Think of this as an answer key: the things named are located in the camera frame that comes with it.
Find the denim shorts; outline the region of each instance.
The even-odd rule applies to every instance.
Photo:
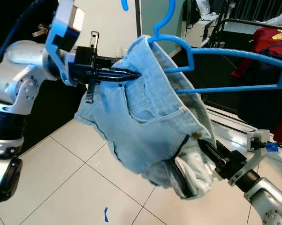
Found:
[[[95,88],[94,103],[85,103],[84,96],[75,114],[76,120],[93,126],[114,156],[135,173],[171,159],[187,135],[196,139],[199,134],[214,143],[200,96],[175,93],[193,86],[183,73],[165,74],[163,69],[176,64],[157,43],[149,45],[147,40],[148,36],[141,36],[113,66],[141,76],[128,82],[101,82]]]

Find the blue plastic hanger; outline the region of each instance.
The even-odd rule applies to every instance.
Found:
[[[122,0],[122,6],[124,10],[128,10],[128,5],[126,0]],[[152,44],[153,42],[160,41],[160,40],[168,40],[173,41],[175,43],[180,44],[187,52],[189,66],[187,67],[180,67],[180,68],[170,68],[165,69],[165,73],[176,73],[176,72],[184,72],[184,71],[192,71],[195,69],[194,65],[194,57],[193,54],[222,54],[222,55],[230,55],[230,56],[237,56],[237,57],[244,57],[252,60],[259,60],[265,63],[269,63],[278,67],[282,68],[282,61],[278,59],[274,59],[271,57],[267,57],[265,55],[252,53],[252,52],[245,52],[245,51],[238,51],[238,50],[230,50],[230,49],[219,49],[219,48],[191,48],[189,44],[176,36],[173,35],[165,35],[160,34],[160,28],[164,27],[172,18],[175,11],[175,0],[169,0],[169,8],[168,12],[164,19],[160,22],[155,24],[153,28],[154,36],[148,39],[148,43]],[[282,89],[282,73],[279,78],[277,84],[273,85],[256,85],[256,86],[241,86],[241,87],[223,87],[223,88],[204,88],[204,89],[194,89],[194,90],[179,90],[177,91],[178,94],[183,93],[208,93],[208,92],[230,92],[230,91],[246,91],[246,90],[268,90],[268,89]]]

